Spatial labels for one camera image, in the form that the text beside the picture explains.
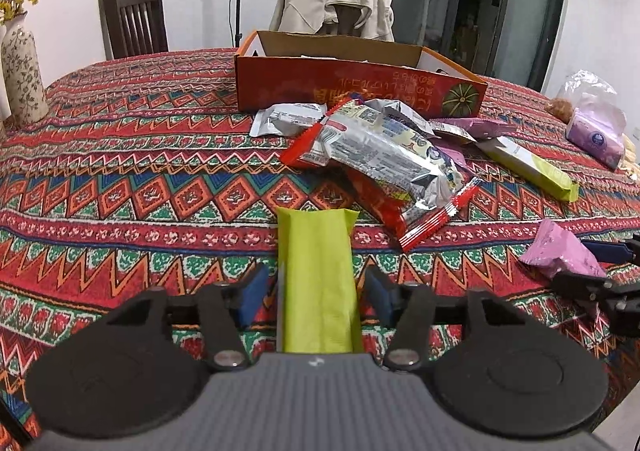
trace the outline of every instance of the table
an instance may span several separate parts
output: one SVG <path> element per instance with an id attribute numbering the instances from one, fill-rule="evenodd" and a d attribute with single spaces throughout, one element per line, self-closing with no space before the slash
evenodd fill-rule
<path id="1" fill-rule="evenodd" d="M 580 182 L 578 202 L 559 203 L 468 148 L 481 191 L 455 221 L 401 254 L 348 182 L 284 167 L 278 153 L 287 139 L 249 138 L 252 119 L 236 108 L 233 52 L 171 52 L 71 73 L 50 86 L 49 115 L 0 149 L 0 386 L 31 431 L 23 377 L 34 359 L 149 285 L 192 293 L 239 279 L 258 261 L 274 274 L 276 206 L 360 210 L 352 237 L 359 284 L 376 263 L 440 294 L 489 288 L 603 360 L 606 412 L 624 398 L 640 377 L 638 342 L 610 336 L 605 320 L 589 321 L 517 257 L 544 217 L 599 240 L 630 237 L 640 229 L 639 188 L 566 142 L 543 96 L 489 79 L 481 114 L 518 124 L 520 144 Z M 612 266 L 609 275 L 632 281 L 640 268 Z M 254 357 L 274 349 L 274 311 L 272 288 L 242 334 Z M 365 306 L 362 318 L 365 347 L 380 355 L 392 333 Z M 175 339 L 201 351 L 194 331 Z M 459 339 L 456 327 L 438 327 L 433 356 Z M 2 433 L 0 445 L 8 444 Z"/>

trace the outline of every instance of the purple tissue package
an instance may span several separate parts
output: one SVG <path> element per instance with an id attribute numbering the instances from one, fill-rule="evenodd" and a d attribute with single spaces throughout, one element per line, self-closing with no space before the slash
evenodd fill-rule
<path id="1" fill-rule="evenodd" d="M 615 170 L 625 155 L 622 139 L 625 126 L 622 110 L 588 96 L 580 102 L 566 125 L 566 138 Z"/>

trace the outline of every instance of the ceramic vase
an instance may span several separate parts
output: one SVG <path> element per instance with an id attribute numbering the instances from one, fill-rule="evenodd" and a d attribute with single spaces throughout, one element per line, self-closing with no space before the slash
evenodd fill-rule
<path id="1" fill-rule="evenodd" d="M 24 25 L 26 12 L 5 22 L 0 56 L 6 95 L 16 128 L 41 120 L 49 107 L 45 98 L 33 33 Z"/>

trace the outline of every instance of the beige jacket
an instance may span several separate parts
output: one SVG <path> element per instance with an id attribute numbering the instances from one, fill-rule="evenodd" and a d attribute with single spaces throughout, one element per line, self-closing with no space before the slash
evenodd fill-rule
<path id="1" fill-rule="evenodd" d="M 269 29 L 315 34 L 324 24 L 337 24 L 336 4 L 360 9 L 355 28 L 361 38 L 394 40 L 391 0 L 278 0 Z"/>

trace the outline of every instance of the red box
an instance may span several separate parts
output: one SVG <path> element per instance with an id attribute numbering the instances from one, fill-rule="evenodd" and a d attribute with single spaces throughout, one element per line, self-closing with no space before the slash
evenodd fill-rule
<path id="1" fill-rule="evenodd" d="M 479 76 L 425 47 L 269 30 L 252 32 L 238 49 L 236 85 L 242 112 L 278 103 L 331 105 L 361 92 L 399 99 L 427 119 L 476 117 L 486 91 Z"/>

